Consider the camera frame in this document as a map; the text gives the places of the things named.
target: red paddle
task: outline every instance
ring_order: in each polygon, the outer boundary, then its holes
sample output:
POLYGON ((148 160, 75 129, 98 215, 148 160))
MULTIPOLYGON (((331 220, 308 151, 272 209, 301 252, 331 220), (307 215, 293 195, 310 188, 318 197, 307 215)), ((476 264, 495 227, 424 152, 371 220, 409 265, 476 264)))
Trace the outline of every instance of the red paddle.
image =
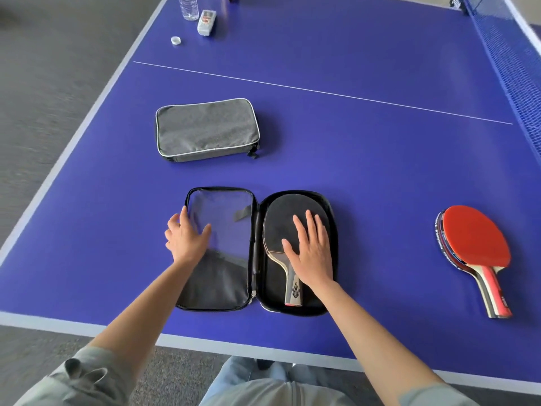
POLYGON ((496 278, 496 273, 511 261, 509 246, 502 232, 483 213, 464 205, 446 209, 442 220, 450 249, 458 259, 481 276, 496 316, 510 318, 511 310, 496 278))

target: paddle handle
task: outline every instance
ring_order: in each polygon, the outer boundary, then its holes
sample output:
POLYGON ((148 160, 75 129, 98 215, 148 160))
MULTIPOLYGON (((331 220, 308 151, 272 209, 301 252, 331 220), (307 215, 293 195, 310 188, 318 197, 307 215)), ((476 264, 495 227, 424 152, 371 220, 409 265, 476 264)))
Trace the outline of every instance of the paddle handle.
POLYGON ((302 306, 302 284, 289 261, 286 278, 286 299, 284 304, 286 306, 302 306))
POLYGON ((496 316, 498 318, 510 318, 513 316, 507 302, 505 301, 502 288, 498 283, 494 270, 490 266, 481 266, 481 273, 486 281, 486 287, 489 292, 490 300, 494 304, 496 316))

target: blue table surface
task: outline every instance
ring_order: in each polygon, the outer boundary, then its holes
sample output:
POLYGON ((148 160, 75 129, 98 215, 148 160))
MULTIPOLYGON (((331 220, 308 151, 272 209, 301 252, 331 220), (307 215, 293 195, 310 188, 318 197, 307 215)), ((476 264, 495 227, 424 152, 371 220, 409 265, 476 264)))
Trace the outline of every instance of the blue table surface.
MULTIPOLYGON (((470 20, 397 0, 199 7, 218 11, 213 37, 168 0, 133 60, 513 124, 130 62, 4 261, 0 310, 105 325, 170 263, 163 232, 191 188, 307 189, 335 211, 341 285, 430 367, 541 382, 541 170, 470 20), (157 108, 235 97, 258 116, 258 160, 160 158, 157 108), (453 204, 505 233, 512 319, 488 319, 441 255, 434 220, 453 204)), ((329 315, 258 304, 175 310, 164 333, 353 357, 329 315)))

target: floor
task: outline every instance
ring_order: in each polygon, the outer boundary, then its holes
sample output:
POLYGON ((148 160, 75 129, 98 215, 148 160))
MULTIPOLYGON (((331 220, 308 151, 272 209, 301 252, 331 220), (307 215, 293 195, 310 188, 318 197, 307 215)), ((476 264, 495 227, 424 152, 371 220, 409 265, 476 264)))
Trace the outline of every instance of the floor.
MULTIPOLYGON (((415 1, 434 5, 448 2, 415 1)), ((4 132, 0 135, 1 242, 158 2, 0 0, 0 49, 9 52, 0 57, 0 130, 4 132)), ((534 16, 539 9, 527 11, 534 16)), ((15 402, 87 341, 0 327, 0 404, 15 402)), ((157 348, 132 403, 195 405, 224 360, 222 355, 157 348)), ((380 404, 363 374, 337 371, 336 378, 351 383, 358 395, 356 403, 380 404)), ((460 389, 481 405, 541 405, 541 398, 536 396, 460 389)))

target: table tennis net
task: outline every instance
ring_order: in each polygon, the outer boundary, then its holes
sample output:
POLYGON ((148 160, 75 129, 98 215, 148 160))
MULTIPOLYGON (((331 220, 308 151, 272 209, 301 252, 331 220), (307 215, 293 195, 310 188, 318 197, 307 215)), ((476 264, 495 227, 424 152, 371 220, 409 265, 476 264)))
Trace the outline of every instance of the table tennis net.
POLYGON ((541 164, 541 40, 511 0, 463 1, 541 164))

